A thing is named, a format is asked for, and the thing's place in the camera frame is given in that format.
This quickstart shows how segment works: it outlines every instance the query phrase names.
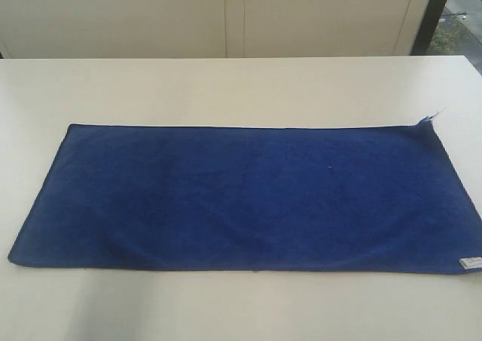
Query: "white table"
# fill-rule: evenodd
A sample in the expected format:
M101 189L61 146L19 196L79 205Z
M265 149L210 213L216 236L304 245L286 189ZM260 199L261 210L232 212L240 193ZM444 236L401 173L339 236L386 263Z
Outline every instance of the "white table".
M482 210L482 78L463 57L3 60L1 340L482 337L482 273L29 269L7 254L70 123L435 129Z

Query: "blue towel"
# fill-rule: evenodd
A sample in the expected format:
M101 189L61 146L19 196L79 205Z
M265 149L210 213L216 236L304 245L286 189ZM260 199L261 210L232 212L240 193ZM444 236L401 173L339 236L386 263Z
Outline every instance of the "blue towel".
M430 120L71 125L9 254L33 267L464 273L482 221Z

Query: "wall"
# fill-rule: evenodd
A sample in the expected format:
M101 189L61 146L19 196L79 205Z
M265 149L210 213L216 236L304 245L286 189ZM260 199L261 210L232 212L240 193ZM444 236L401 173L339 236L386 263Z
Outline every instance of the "wall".
M408 55L428 0L0 0L5 57Z

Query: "table surface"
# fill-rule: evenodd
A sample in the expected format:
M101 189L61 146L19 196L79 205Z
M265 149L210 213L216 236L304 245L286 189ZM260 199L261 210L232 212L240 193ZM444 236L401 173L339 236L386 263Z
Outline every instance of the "table surface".
M482 78L454 57L0 61L0 339L480 340L482 272L138 272L7 261L70 123L435 130L482 209Z

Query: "white tag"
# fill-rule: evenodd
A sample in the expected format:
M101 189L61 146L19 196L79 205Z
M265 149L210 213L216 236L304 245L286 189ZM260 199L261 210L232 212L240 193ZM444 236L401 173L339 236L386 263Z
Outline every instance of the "white tag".
M482 257L460 258L460 264L464 269L482 268Z

